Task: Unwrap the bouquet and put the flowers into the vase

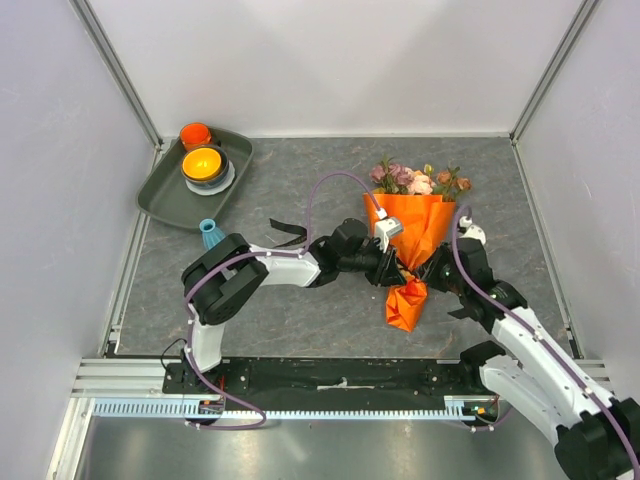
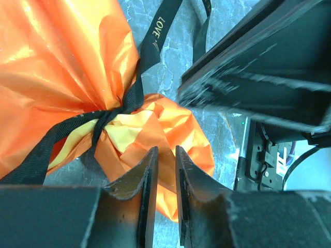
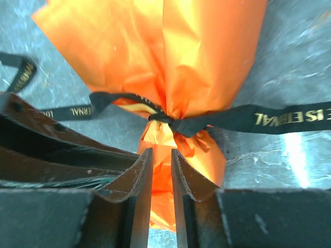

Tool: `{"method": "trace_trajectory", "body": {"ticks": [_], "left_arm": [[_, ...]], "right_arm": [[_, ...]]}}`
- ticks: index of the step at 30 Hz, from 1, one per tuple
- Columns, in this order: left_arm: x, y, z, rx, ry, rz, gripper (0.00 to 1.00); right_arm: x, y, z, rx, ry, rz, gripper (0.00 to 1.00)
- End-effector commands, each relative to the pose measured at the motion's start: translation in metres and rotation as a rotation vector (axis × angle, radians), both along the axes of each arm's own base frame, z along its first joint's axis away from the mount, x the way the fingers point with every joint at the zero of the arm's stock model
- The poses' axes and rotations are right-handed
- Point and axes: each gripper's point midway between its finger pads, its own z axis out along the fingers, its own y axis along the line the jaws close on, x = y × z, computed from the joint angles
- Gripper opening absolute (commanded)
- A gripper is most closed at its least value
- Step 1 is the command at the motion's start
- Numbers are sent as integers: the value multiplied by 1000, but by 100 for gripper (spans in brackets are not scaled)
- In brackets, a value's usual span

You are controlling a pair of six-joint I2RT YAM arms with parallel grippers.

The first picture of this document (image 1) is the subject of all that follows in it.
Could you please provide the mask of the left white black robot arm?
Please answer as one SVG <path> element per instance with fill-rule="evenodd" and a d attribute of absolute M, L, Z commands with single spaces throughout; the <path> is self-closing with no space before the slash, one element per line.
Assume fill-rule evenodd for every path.
<path fill-rule="evenodd" d="M 238 233 L 222 239 L 181 276 L 190 315 L 185 382 L 198 393 L 216 388 L 225 324 L 260 287 L 317 288 L 351 272 L 362 273 L 374 286 L 405 284 L 408 269 L 391 244 L 402 232 L 401 222 L 387 217 L 375 222 L 372 231 L 347 219 L 308 251 L 258 247 Z"/>

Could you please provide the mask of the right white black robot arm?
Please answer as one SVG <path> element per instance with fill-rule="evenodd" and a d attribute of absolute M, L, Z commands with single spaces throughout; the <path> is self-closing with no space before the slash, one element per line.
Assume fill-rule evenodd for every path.
<path fill-rule="evenodd" d="M 454 317 L 478 322 L 493 338 L 479 347 L 484 359 L 458 368 L 465 391 L 488 389 L 510 404 L 549 441 L 568 478 L 638 478 L 638 402 L 618 398 L 556 343 L 526 299 L 494 278 L 480 240 L 441 244 L 415 274 L 455 294 Z"/>

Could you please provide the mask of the black ribbon with gold text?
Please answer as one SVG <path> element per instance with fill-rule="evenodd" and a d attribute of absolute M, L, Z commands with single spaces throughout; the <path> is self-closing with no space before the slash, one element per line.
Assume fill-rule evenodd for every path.
<path fill-rule="evenodd" d="M 286 247 L 293 247 L 304 244 L 307 241 L 307 228 L 301 225 L 294 225 L 285 222 L 280 222 L 273 218 L 269 219 L 269 223 L 272 229 L 277 231 L 293 235 L 293 238 L 287 242 L 276 245 L 276 249 L 284 249 Z"/>

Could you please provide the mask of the orange flower bouquet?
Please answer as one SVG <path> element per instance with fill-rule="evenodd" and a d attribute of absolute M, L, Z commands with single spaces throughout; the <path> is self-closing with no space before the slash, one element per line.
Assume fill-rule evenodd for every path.
<path fill-rule="evenodd" d="M 386 322 L 411 332 L 428 298 L 428 287 L 415 270 L 444 241 L 456 200 L 472 189 L 472 182 L 460 174 L 458 167 L 448 167 L 440 172 L 430 165 L 412 169 L 387 156 L 373 167 L 370 177 L 375 184 L 373 194 L 363 195 L 369 223 L 378 219 L 376 208 L 380 206 L 403 226 L 403 232 L 391 240 L 391 245 L 407 267 L 403 272 L 406 283 L 389 289 L 385 303 Z"/>

